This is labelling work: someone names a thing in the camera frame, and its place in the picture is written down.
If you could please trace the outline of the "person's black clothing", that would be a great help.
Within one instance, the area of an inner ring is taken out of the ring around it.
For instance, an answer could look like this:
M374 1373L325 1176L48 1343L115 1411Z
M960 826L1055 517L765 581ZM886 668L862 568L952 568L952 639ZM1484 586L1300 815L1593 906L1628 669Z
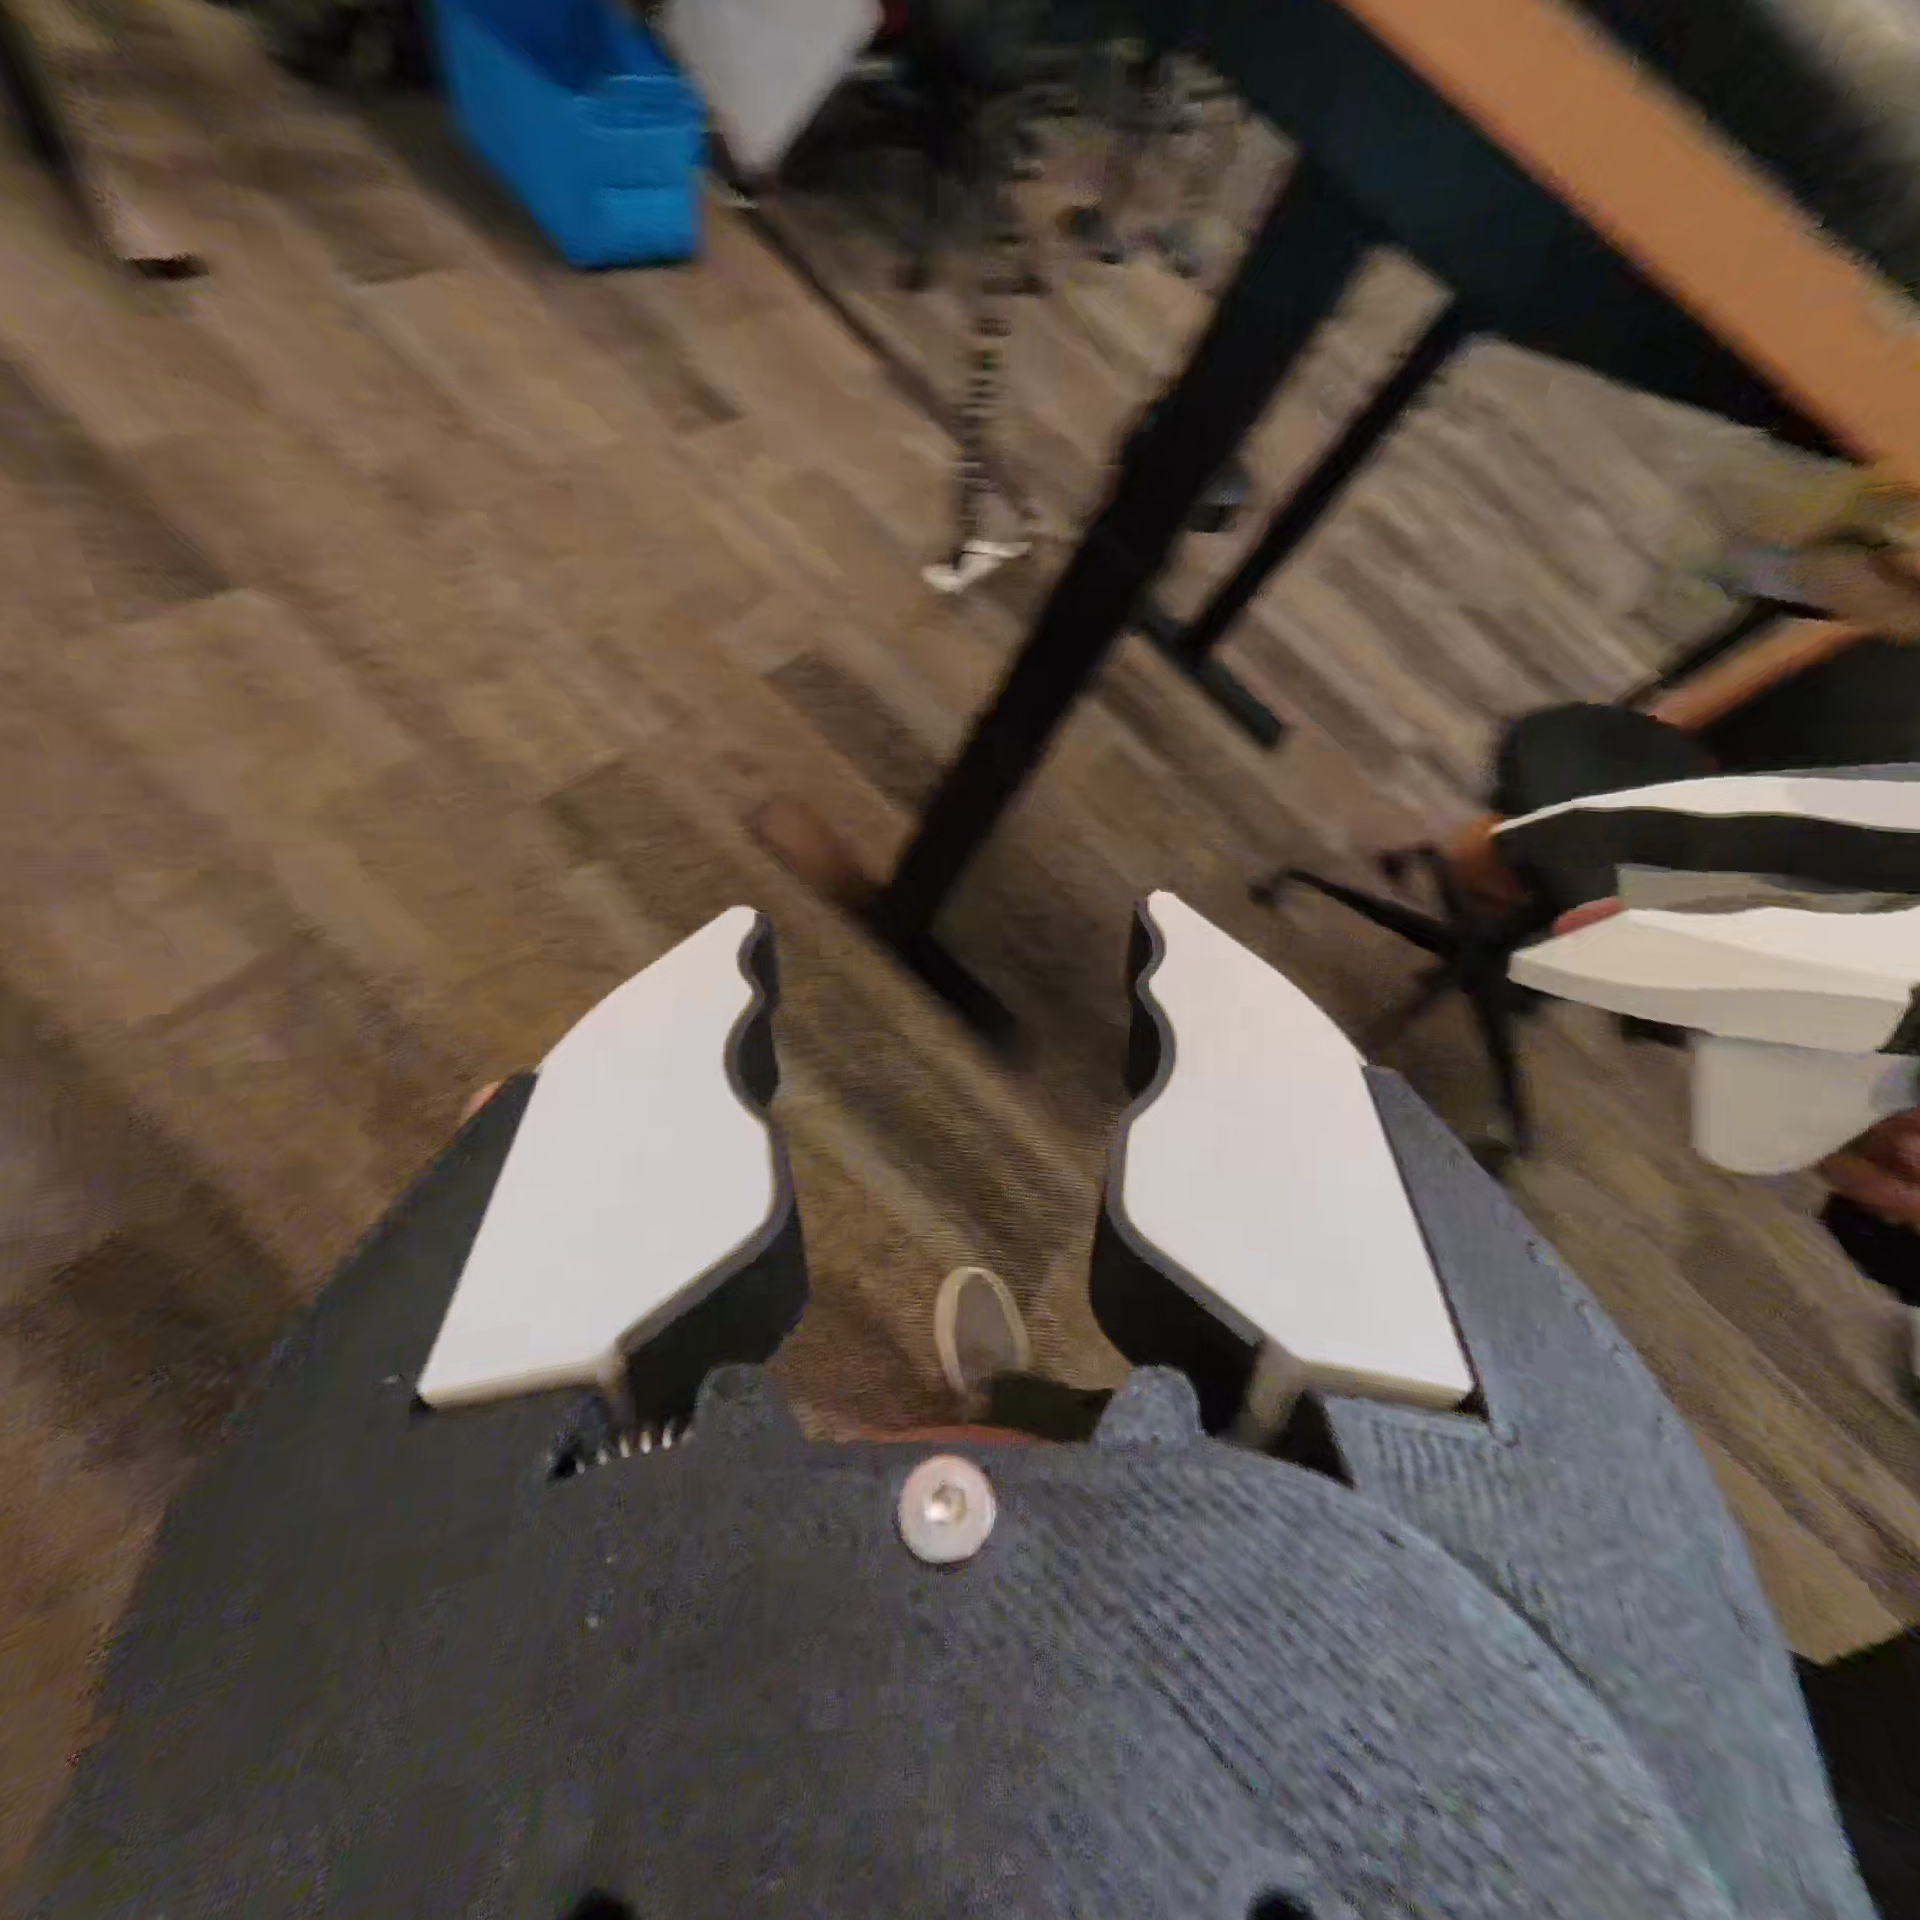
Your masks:
M1918 1915L1918 1626L1793 1672L1839 1824L1883 1918Z

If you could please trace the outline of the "white sheet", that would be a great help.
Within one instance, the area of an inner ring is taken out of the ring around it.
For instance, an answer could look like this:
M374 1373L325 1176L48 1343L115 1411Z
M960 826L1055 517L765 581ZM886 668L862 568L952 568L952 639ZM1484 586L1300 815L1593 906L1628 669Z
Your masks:
M660 36L734 173L763 182L879 31L879 2L664 2Z

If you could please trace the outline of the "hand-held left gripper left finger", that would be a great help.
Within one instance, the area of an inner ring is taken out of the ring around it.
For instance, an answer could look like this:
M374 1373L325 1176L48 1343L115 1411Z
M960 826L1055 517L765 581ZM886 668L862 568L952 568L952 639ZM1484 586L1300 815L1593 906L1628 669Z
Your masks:
M688 1411L809 1295L772 1118L771 920L734 906L550 1047L415 1381L435 1411L564 1388Z

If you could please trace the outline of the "blue plastic bin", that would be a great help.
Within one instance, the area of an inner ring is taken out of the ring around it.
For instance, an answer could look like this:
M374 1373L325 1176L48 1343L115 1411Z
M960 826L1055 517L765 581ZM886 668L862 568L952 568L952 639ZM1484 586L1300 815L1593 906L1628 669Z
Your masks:
M703 246L709 114L629 4L420 4L449 119L572 270Z

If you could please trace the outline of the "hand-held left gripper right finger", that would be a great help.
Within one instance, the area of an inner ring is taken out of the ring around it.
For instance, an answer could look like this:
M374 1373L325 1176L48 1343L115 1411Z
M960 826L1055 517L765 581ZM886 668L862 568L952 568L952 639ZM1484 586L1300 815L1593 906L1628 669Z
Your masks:
M1283 971L1171 892L1136 903L1126 1104L1087 1300L1207 1432L1304 1394L1457 1413L1477 1378L1368 1068Z

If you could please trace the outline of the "person's right hand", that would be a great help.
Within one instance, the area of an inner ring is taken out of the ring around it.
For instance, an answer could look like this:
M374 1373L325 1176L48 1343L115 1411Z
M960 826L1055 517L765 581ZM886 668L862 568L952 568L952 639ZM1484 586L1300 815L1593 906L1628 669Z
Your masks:
M1918 1232L1918 1109L1879 1120L1827 1156L1816 1175L1856 1210Z

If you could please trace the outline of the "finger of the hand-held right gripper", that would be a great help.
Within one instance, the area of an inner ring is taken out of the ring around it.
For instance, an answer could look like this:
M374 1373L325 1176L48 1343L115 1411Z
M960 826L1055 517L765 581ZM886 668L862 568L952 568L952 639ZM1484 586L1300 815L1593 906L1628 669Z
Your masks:
M1521 878L1593 879L1624 869L1751 874L1814 890L1918 885L1912 768L1712 775L1541 806L1495 840Z
M1732 1172L1809 1167L1916 1106L1918 907L1624 907L1517 950L1528 992L1676 1026L1692 1140Z

